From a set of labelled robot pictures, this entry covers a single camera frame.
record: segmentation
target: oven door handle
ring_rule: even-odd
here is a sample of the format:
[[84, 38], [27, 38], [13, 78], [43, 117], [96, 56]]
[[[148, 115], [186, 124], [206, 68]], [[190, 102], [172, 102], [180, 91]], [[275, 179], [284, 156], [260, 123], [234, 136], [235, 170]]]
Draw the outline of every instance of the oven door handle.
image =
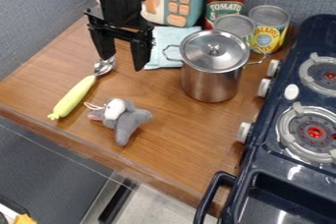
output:
[[226, 172], [216, 172], [212, 177], [210, 185], [207, 187], [206, 193], [200, 201], [200, 204], [196, 210], [194, 224], [203, 224], [205, 215], [212, 204], [218, 188], [220, 186], [233, 187], [236, 181], [236, 176]]

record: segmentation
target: gray plush bunny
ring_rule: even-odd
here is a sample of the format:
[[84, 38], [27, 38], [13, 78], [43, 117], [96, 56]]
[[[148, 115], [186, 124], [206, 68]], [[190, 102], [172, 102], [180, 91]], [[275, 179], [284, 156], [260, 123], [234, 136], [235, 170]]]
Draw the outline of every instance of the gray plush bunny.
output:
[[141, 124], [152, 120], [149, 111], [137, 109], [130, 100], [110, 99], [105, 107], [94, 107], [100, 109], [89, 112], [88, 118], [101, 121], [107, 128], [115, 130], [116, 142], [121, 146], [128, 143], [132, 133]]

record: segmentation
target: pot handle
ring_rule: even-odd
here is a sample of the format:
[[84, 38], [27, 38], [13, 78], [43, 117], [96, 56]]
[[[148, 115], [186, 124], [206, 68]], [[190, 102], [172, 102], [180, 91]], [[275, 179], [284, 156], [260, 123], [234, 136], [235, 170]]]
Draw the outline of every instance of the pot handle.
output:
[[248, 62], [246, 65], [255, 65], [255, 64], [261, 64], [263, 63], [263, 61], [267, 58], [267, 54], [259, 47], [251, 47], [250, 49], [257, 49], [261, 52], [261, 54], [263, 55], [262, 58], [259, 61], [255, 61], [255, 62]]
[[170, 47], [180, 47], [180, 45], [176, 45], [176, 44], [170, 44], [168, 45], [165, 49], [162, 50], [162, 54], [164, 55], [164, 57], [171, 62], [179, 62], [179, 63], [183, 63], [182, 60], [180, 59], [174, 59], [174, 58], [170, 58], [169, 55], [166, 53], [166, 51], [170, 48]]
[[205, 195], [200, 201], [200, 204], [196, 210], [194, 224], [203, 224], [207, 210], [209, 209], [212, 201], [220, 186], [227, 186], [232, 188], [236, 182], [236, 176], [233, 176], [226, 172], [216, 172], [212, 177], [211, 183], [208, 186]]

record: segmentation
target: plush bunny ear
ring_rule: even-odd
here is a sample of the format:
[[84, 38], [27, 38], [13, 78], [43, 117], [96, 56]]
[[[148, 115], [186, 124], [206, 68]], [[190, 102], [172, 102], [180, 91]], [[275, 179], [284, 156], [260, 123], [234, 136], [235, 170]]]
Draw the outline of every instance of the plush bunny ear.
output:
[[103, 111], [104, 110], [93, 110], [88, 113], [87, 117], [92, 121], [102, 121], [103, 120]]

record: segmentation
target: white knob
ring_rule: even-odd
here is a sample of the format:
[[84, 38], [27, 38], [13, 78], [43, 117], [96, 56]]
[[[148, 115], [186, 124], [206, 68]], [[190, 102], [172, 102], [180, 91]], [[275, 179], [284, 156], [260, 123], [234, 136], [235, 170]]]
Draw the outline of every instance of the white knob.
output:
[[238, 130], [238, 135], [237, 135], [237, 140], [239, 142], [245, 143], [247, 141], [251, 125], [252, 124], [246, 123], [246, 122], [243, 122], [241, 124], [241, 126], [239, 127], [239, 130]]
[[295, 100], [299, 96], [300, 90], [299, 87], [295, 84], [289, 84], [286, 89], [284, 96], [287, 100]]
[[267, 76], [270, 78], [274, 78], [275, 74], [278, 71], [280, 61], [278, 60], [271, 60], [267, 69]]
[[259, 89], [257, 90], [257, 96], [266, 97], [266, 94], [269, 90], [271, 80], [270, 79], [263, 79], [259, 85]]

